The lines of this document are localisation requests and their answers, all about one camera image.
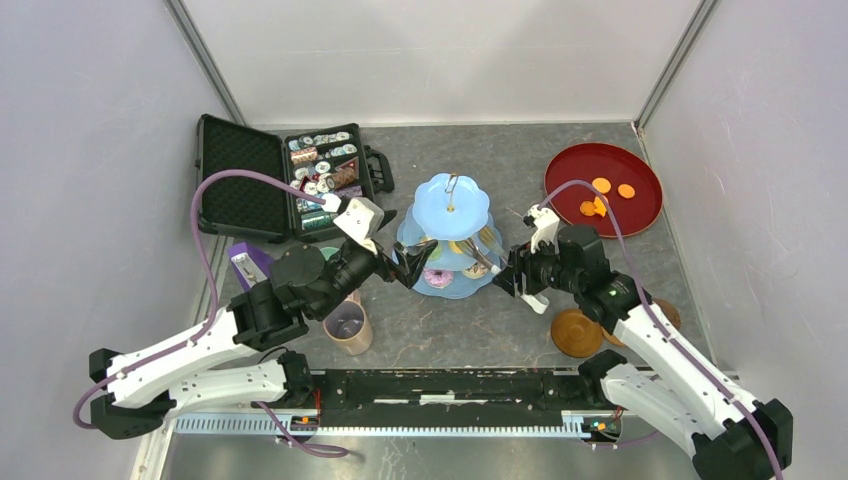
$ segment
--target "beige mug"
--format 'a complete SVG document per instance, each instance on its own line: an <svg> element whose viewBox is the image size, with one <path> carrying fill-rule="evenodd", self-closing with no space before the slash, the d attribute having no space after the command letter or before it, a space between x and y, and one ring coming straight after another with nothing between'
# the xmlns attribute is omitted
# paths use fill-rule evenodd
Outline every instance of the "beige mug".
<svg viewBox="0 0 848 480"><path fill-rule="evenodd" d="M359 355L368 350L374 339L368 315L356 302L343 301L321 323L330 340L348 355Z"/></svg>

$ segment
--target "gray tabletop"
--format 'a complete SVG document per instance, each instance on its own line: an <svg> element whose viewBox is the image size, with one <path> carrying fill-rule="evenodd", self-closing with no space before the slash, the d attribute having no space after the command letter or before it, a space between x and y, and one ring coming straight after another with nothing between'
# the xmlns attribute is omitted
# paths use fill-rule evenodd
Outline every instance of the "gray tabletop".
<svg viewBox="0 0 848 480"><path fill-rule="evenodd" d="M542 176L558 152L578 143L603 142L642 156L626 124L366 128L363 140L385 153L393 169L395 191L376 199L382 208L399 212L399 218L377 235L386 247L394 243L416 187L437 173L470 176L486 191L495 225L508 246L529 239L532 231L522 223L522 216L544 197ZM627 272L617 242L604 242L613 268ZM664 215L646 231L628 238L626 245L645 288L677 307L683 335L709 356ZM288 245L262 248L279 256ZM222 299L240 291L228 270ZM549 290L551 306L537 315L493 285L463 300L447 300L372 277L360 292L374 330L373 344L365 353L355 357L343 353L317 323L310 323L309 334L287 346L306 354L312 368L571 367L583 361L561 353L550 337L556 314L576 307L565 293ZM613 348L632 363L645 365L627 348L606 342L602 348Z"/></svg>

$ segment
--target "gray floor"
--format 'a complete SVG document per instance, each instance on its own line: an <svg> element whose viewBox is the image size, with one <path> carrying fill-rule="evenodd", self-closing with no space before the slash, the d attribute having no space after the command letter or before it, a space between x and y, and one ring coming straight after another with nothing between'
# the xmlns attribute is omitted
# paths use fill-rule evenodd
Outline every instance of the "gray floor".
<svg viewBox="0 0 848 480"><path fill-rule="evenodd" d="M404 213L419 184L436 173L459 172L473 177L489 194L492 216L508 244L529 238L530 230L521 216L542 199L545 167L562 149L583 142L605 142L641 156L636 137L624 124L377 128L365 129L364 136L367 143L389 156L394 168L397 188L378 198L383 208ZM395 220L378 241L391 245L399 224L400 219ZM627 245L646 288L678 307L683 334L709 354L665 218L628 239ZM613 267L626 271L617 245L607 241L605 247ZM280 255L285 247L266 250ZM226 301L239 291L230 275L221 298ZM288 346L305 353L312 368L562 367L582 361L560 353L550 339L556 313L575 306L565 294L552 292L551 308L539 316L494 286L459 301L423 297L376 279L369 280L361 292L374 325L370 350L349 357L337 350L316 324L307 336ZM618 350L644 365L631 351ZM627 425L632 426L625 428L630 438L650 431L638 419ZM697 478L686 455L662 437L632 449L597 453L580 442L557 439L327 441L344 445L355 455L316 459L266 438L178 435L171 444L163 478Z"/></svg>
<svg viewBox="0 0 848 480"><path fill-rule="evenodd" d="M381 207L400 214L377 236L387 247L394 242L415 188L437 173L458 172L474 178L490 197L491 213L504 242L512 245L529 239L531 230L522 223L522 215L544 197L542 176L558 152L577 143L604 142L641 157L636 136L626 124L369 128L363 130L363 138L384 152L393 168L395 191L377 198ZM665 218L630 237L627 247L648 291L677 306L684 336L709 355ZM281 255L288 247L263 248ZM618 244L605 241L605 248L613 268L628 271ZM227 277L224 301L240 292L234 276ZM288 346L306 354L312 368L563 367L582 361L559 352L550 338L556 314L576 306L564 293L548 292L552 305L544 315L534 314L492 285L467 299L446 300L374 277L361 293L374 329L368 351L356 357L344 354L315 323L308 335ZM631 362L644 365L629 349L606 343L603 348L614 348Z"/></svg>

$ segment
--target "pink frosted donut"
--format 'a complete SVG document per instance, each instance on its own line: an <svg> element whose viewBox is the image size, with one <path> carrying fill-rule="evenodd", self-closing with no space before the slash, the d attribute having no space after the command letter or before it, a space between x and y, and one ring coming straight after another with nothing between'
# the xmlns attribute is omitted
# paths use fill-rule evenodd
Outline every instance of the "pink frosted donut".
<svg viewBox="0 0 848 480"><path fill-rule="evenodd" d="M453 281L453 272L450 270L425 268L424 281L433 288L445 288Z"/></svg>

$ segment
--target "black case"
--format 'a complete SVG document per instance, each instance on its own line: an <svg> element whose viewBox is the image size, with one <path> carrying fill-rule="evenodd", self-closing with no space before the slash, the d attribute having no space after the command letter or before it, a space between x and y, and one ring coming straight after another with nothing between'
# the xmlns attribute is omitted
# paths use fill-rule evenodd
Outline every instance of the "black case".
<svg viewBox="0 0 848 480"><path fill-rule="evenodd" d="M291 183L294 166L290 160L288 141L303 135L341 131L350 133L351 138L321 145L317 147L318 153L353 143L356 153L333 157L333 167L357 158L359 178L352 185L361 186L363 196L371 200L377 192L394 190L388 159L370 146L362 145L359 125L355 123L304 132L283 142L276 135L209 114L201 116L197 123L197 184L210 175L234 168L253 170ZM312 243L343 235L335 225L304 231L293 195L249 178L224 178L210 185L201 198L198 227L204 233L272 243L282 243L291 237Z"/></svg>

